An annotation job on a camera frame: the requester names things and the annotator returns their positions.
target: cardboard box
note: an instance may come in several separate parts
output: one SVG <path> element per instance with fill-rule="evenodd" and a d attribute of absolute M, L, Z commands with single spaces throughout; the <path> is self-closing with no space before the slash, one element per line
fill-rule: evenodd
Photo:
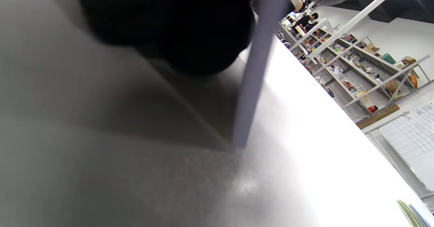
<path fill-rule="evenodd" d="M 415 62 L 416 62 L 416 60 L 415 60 L 414 58 L 412 58 L 412 57 L 408 57 L 408 56 L 407 56 L 407 57 L 403 57 L 403 59 L 402 59 L 402 63 L 403 63 L 404 65 L 399 64 L 399 65 L 397 65 L 397 67 L 400 68 L 400 69 L 405 69 L 405 68 L 407 68 L 409 65 L 411 65 L 412 63 L 415 63 Z M 411 75 L 412 75 L 412 76 L 415 76 L 416 78 L 419 79 L 419 76 L 417 75 L 416 71 L 412 70 L 412 71 L 411 71 Z"/>
<path fill-rule="evenodd" d="M 374 52 L 374 54 L 376 54 L 378 51 L 380 51 L 380 48 L 375 47 L 374 45 L 372 45 L 372 43 L 369 43 L 363 49 L 365 49 L 365 50 L 368 50 L 368 49 L 372 50 Z"/>
<path fill-rule="evenodd" d="M 372 45 L 372 43 L 369 43 L 368 45 L 366 45 L 366 47 L 367 47 L 368 49 L 371 49 L 371 50 L 374 50 L 374 49 L 375 49 L 375 46 Z"/>
<path fill-rule="evenodd" d="M 375 55 L 376 54 L 376 52 L 375 51 L 372 51 L 372 49 L 369 49 L 367 46 L 366 47 L 364 47 L 363 48 L 363 50 L 365 50 L 365 51 L 367 51 L 368 53 L 371 53 L 371 54 L 373 54 L 373 55 Z"/>

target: metal shelf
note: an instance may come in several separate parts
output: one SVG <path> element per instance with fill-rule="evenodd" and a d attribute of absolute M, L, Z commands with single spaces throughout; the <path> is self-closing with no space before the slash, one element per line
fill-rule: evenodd
<path fill-rule="evenodd" d="M 370 83 L 373 87 L 377 86 L 377 85 L 381 85 L 383 84 L 383 82 L 378 82 L 375 79 L 373 79 L 372 77 L 370 77 L 367 73 L 365 73 L 363 70 L 361 70 L 360 68 L 358 68 L 353 62 L 350 62 L 349 60 L 347 60 L 344 57 L 339 57 L 341 60 L 343 60 L 345 63 L 347 63 L 347 65 L 353 70 L 355 71 L 359 76 L 361 76 L 364 80 L 366 80 L 368 83 Z M 390 99 L 389 94 L 386 92 L 386 90 L 384 90 L 383 87 L 381 87 L 379 89 L 379 92 L 386 97 L 387 99 Z"/>
<path fill-rule="evenodd" d="M 310 34 L 311 37 L 313 37 L 315 40 L 317 40 L 317 42 L 315 42 L 313 45 L 316 45 L 316 43 L 321 42 L 320 40 L 327 37 L 327 35 L 332 35 L 328 31 L 325 31 L 323 29 L 319 29 L 319 30 L 323 34 L 320 38 L 317 38 L 317 37 L 313 36 L 312 34 Z M 427 85 L 427 84 L 425 84 L 425 85 L 422 85 L 421 87 L 419 87 L 418 89 L 415 89 L 413 87 L 413 85 L 411 84 L 411 82 L 409 81 L 409 79 L 406 77 L 406 74 L 408 74 L 415 67 L 418 67 L 421 62 L 423 62 L 424 60 L 426 60 L 430 56 L 423 57 L 418 62 L 413 63 L 404 69 L 400 69 L 400 68 L 397 68 L 394 65 L 386 62 L 385 60 L 380 59 L 379 57 L 369 53 L 368 51 L 365 51 L 364 49 L 360 48 L 359 46 L 357 46 L 365 38 L 360 39 L 360 40 L 356 41 L 355 43 L 349 43 L 343 39 L 338 38 L 337 40 L 335 40 L 335 43 L 341 45 L 342 48 L 344 48 L 342 51 L 340 51 L 338 53 L 330 46 L 327 46 L 323 51 L 321 51 L 319 53 L 319 55 L 316 55 L 315 57 L 312 56 L 312 59 L 310 59 L 310 62 L 317 62 L 317 63 L 321 64 L 321 67 L 316 69 L 316 71 L 313 73 L 313 76 L 316 76 L 319 72 L 322 72 L 323 69 L 326 69 L 327 72 L 330 74 L 330 76 L 332 76 L 332 80 L 330 80 L 327 83 L 330 85 L 333 83 L 333 80 L 337 81 L 339 83 L 339 85 L 336 87 L 341 87 L 342 89 L 345 90 L 345 92 L 340 93 L 341 96 L 346 96 L 345 94 L 347 94 L 350 97 L 350 99 L 346 99 L 346 101 L 349 101 L 347 104 L 341 105 L 342 109 L 346 109 L 346 108 L 352 106 L 354 103 L 356 103 L 358 106 L 360 106 L 363 109 L 363 111 L 366 114 L 368 114 L 369 116 L 372 116 L 373 114 L 377 113 L 378 111 L 381 111 L 382 109 L 387 108 L 390 105 L 395 104 L 398 101 L 402 101 L 402 100 L 406 99 L 408 96 L 413 94 L 415 91 L 417 91 L 417 90 L 419 90 L 419 89 L 421 89 Z M 367 63 L 369 63 L 369 65 L 371 65 L 371 68 L 378 68 L 379 70 L 377 70 L 375 72 L 380 73 L 380 75 L 382 77 L 382 79 L 381 79 L 382 82 L 376 81 L 373 77 L 369 76 L 369 74 L 366 74 L 362 69 L 358 68 L 353 62 L 350 62 L 348 59 L 343 57 L 344 54 L 348 54 L 349 52 L 351 52 L 351 54 L 356 54 L 357 56 L 364 58 L 364 60 Z M 321 61 L 320 56 L 327 59 L 327 64 L 324 64 L 324 62 Z M 353 72 L 351 73 L 352 78 L 355 79 L 359 83 L 361 82 L 361 84 L 359 84 L 359 85 L 368 85 L 368 87 L 371 85 L 372 88 L 367 90 L 364 95 L 356 97 L 353 93 L 351 93 L 345 87 L 345 85 L 341 82 L 341 80 L 333 72 L 331 72 L 329 70 L 328 66 L 335 61 L 339 61 L 339 62 L 342 62 L 344 64 L 344 68 L 343 68 L 345 70 L 344 73 L 346 73 L 348 70 L 354 71 L 355 74 L 352 74 Z M 395 80 L 395 79 L 398 81 L 399 85 L 398 85 L 396 91 L 394 92 L 394 94 L 392 94 L 392 96 L 390 96 L 385 90 L 385 85 L 387 83 L 389 83 L 390 81 Z M 392 99 L 392 97 L 397 96 L 398 91 L 400 91 L 401 98 L 396 99 L 396 100 Z M 378 92 L 378 94 L 373 96 L 376 98 L 374 104 L 378 107 L 378 110 L 374 113 L 370 113 L 369 110 L 361 103 L 361 99 L 368 96 L 372 92 Z M 383 97 L 387 99 L 386 105 L 384 105 Z"/>
<path fill-rule="evenodd" d="M 327 66 L 325 63 L 323 63 L 321 60 L 319 60 L 318 59 L 318 62 L 321 64 L 321 65 L 323 65 L 323 66 Z M 333 74 L 333 72 L 332 71 L 330 71 L 329 70 L 329 68 L 328 67 L 326 67 L 325 68 L 326 69 L 326 71 L 341 85 L 341 87 L 348 93 L 348 95 L 353 99 L 353 100 L 355 100 L 356 99 L 356 97 L 354 96 L 354 94 L 352 94 L 351 93 L 351 91 L 349 91 L 346 87 L 345 87 L 345 85 L 341 82 L 341 80 L 335 75 L 335 74 Z"/>

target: storage item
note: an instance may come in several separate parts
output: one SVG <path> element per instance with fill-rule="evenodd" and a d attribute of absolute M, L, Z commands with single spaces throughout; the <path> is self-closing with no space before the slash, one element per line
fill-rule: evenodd
<path fill-rule="evenodd" d="M 375 51 L 372 51 L 371 49 L 369 49 L 369 48 L 367 48 L 367 47 L 364 47 L 363 50 L 365 50 L 365 51 L 367 51 L 368 53 L 373 54 L 373 55 L 376 54 Z"/>
<path fill-rule="evenodd" d="M 375 115 L 373 115 L 372 117 L 357 122 L 356 125 L 359 127 L 359 129 L 363 130 L 369 125 L 373 125 L 374 123 L 386 118 L 387 116 L 391 115 L 396 111 L 399 111 L 399 106 L 393 104 L 390 107 L 383 108 L 381 111 L 375 113 Z"/>
<path fill-rule="evenodd" d="M 403 57 L 403 59 L 402 59 L 402 63 L 403 63 L 404 65 L 399 64 L 399 65 L 397 65 L 397 67 L 400 68 L 400 69 L 405 69 L 405 68 L 407 68 L 409 65 L 411 65 L 412 63 L 415 63 L 415 62 L 417 62 L 417 61 L 416 61 L 414 58 L 412 58 L 412 57 Z M 420 77 L 417 75 L 416 71 L 414 71 L 414 70 L 411 71 L 411 75 L 412 75 L 412 76 L 415 76 L 417 79 L 420 78 Z"/>
<path fill-rule="evenodd" d="M 393 94 L 395 93 L 395 91 L 398 89 L 398 82 L 396 80 L 391 80 L 389 82 L 387 82 L 386 84 L 386 88 Z"/>
<path fill-rule="evenodd" d="M 390 56 L 390 54 L 384 54 L 383 57 L 381 57 L 381 59 L 383 59 L 384 61 L 390 63 L 390 64 L 395 64 L 396 61 L 395 59 L 393 59 L 392 56 Z"/>
<path fill-rule="evenodd" d="M 408 76 L 408 77 L 409 77 L 411 83 L 413 84 L 414 88 L 417 89 L 417 78 L 416 78 L 416 76 Z"/>

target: black object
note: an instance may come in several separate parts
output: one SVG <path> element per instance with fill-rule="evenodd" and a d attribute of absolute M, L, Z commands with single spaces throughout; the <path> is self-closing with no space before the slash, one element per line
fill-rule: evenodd
<path fill-rule="evenodd" d="M 96 37 L 111 45 L 156 45 L 177 70 L 210 75 L 245 49 L 249 0 L 80 0 Z"/>

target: shelf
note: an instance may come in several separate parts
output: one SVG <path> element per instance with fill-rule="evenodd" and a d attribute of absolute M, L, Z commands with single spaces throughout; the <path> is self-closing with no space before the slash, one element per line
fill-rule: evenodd
<path fill-rule="evenodd" d="M 336 42 L 337 42 L 339 45 L 343 46 L 343 47 L 345 48 L 345 50 L 348 49 L 348 48 L 352 45 L 352 43 L 349 43 L 349 42 L 347 42 L 346 40 L 343 40 L 342 38 L 338 38 L 338 39 L 336 40 Z"/>
<path fill-rule="evenodd" d="M 393 76 L 394 74 L 401 71 L 400 68 L 395 67 L 394 65 L 384 61 L 383 59 L 380 59 L 379 57 L 368 53 L 367 51 L 363 50 L 362 48 L 355 46 L 356 50 L 359 52 L 360 56 L 363 57 L 367 62 L 371 63 L 372 65 L 376 66 L 377 68 L 381 69 L 385 73 L 389 74 L 390 76 Z M 402 79 L 406 79 L 404 82 L 404 85 L 408 87 L 409 89 L 414 89 L 411 82 L 406 78 L 405 74 L 400 75 L 396 78 L 398 81 L 402 81 Z"/>
<path fill-rule="evenodd" d="M 329 51 L 331 51 L 332 54 L 333 54 L 335 57 L 339 55 L 339 53 L 336 52 L 335 50 L 333 50 L 333 48 L 331 48 L 331 47 L 328 46 L 327 49 L 328 49 Z"/>
<path fill-rule="evenodd" d="M 372 77 L 370 77 L 367 73 L 365 73 L 363 70 L 358 68 L 353 62 L 349 62 L 346 58 L 341 57 L 344 62 L 346 62 L 350 68 L 352 68 L 359 76 L 361 76 L 364 80 L 366 80 L 368 83 L 370 83 L 373 87 L 376 87 L 377 85 L 383 84 L 383 82 L 378 82 Z M 379 88 L 378 91 L 387 99 L 390 99 L 389 94 L 383 89 L 383 87 Z"/>
<path fill-rule="evenodd" d="M 333 74 L 333 72 L 332 71 L 330 71 L 329 70 L 329 68 L 327 67 L 327 65 L 325 64 L 325 63 L 323 63 L 321 60 L 318 60 L 318 62 L 321 64 L 321 65 L 323 65 L 323 66 L 325 66 L 325 69 L 328 71 L 328 73 L 341 85 L 341 87 L 348 93 L 348 95 L 353 99 L 353 100 L 355 100 L 356 99 L 356 97 L 354 96 L 354 94 L 352 94 L 351 93 L 351 91 L 349 91 L 346 87 L 345 87 L 345 85 L 341 82 L 341 80 L 335 75 L 335 74 Z"/>

